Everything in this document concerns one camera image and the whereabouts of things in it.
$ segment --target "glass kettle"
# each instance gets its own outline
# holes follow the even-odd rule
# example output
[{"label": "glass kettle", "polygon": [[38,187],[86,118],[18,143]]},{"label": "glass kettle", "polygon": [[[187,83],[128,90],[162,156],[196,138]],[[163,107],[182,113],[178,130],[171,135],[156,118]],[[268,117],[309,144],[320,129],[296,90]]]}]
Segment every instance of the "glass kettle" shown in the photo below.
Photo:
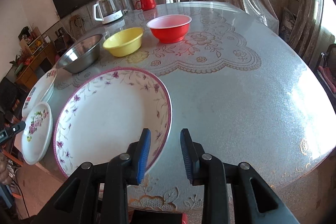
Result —
[{"label": "glass kettle", "polygon": [[103,24],[113,22],[123,16],[121,5],[117,0],[98,0],[92,8],[94,19]]}]

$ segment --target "metal screw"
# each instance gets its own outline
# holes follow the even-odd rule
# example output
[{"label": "metal screw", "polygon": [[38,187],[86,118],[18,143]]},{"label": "metal screw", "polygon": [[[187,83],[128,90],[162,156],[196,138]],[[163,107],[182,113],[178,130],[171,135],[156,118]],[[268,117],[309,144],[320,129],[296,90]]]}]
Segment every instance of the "metal screw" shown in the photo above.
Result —
[{"label": "metal screw", "polygon": [[86,161],[82,163],[82,169],[89,169],[91,167],[91,163]]},{"label": "metal screw", "polygon": [[202,155],[202,159],[204,159],[204,160],[211,160],[211,159],[212,159],[212,156],[211,156],[210,154],[208,154],[208,153],[204,153],[204,154]]},{"label": "metal screw", "polygon": [[130,155],[127,154],[127,153],[122,153],[122,154],[120,154],[119,157],[120,157],[121,160],[128,160]]},{"label": "metal screw", "polygon": [[250,169],[250,165],[247,162],[242,162],[239,166],[241,169],[244,169],[244,170]]}]

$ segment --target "yellow bowl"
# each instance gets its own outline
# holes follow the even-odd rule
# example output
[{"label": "yellow bowl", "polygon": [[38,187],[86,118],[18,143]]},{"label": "yellow bowl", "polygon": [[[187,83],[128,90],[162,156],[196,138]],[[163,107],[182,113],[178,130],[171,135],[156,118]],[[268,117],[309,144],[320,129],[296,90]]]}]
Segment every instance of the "yellow bowl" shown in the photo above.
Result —
[{"label": "yellow bowl", "polygon": [[103,48],[116,57],[129,55],[140,48],[142,35],[140,27],[122,30],[106,39]]}]

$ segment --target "red bowl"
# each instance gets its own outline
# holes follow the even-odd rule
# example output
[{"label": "red bowl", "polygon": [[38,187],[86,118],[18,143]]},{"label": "red bowl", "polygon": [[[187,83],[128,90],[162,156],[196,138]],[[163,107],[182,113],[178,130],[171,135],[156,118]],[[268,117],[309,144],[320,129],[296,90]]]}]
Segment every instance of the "red bowl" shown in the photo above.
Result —
[{"label": "red bowl", "polygon": [[191,17],[186,15],[168,15],[152,19],[147,27],[160,42],[175,43],[183,40],[190,22]]}]

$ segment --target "large white plate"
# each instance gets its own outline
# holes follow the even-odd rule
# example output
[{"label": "large white plate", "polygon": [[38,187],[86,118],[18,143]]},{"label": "large white plate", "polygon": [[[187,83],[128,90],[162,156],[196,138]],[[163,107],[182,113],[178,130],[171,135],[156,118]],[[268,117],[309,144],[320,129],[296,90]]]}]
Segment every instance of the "large white plate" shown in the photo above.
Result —
[{"label": "large white plate", "polygon": [[44,74],[30,90],[22,109],[22,117],[26,118],[29,112],[39,102],[48,102],[54,91],[54,82],[57,69],[53,68]]},{"label": "large white plate", "polygon": [[28,164],[33,165],[44,157],[52,134],[53,116],[50,106],[41,102],[29,112],[21,138],[22,154]]},{"label": "large white plate", "polygon": [[139,68],[115,68],[83,84],[58,117],[53,146],[61,172],[80,164],[110,161],[151,131],[147,170],[158,158],[171,126],[171,101],[164,84]]}]

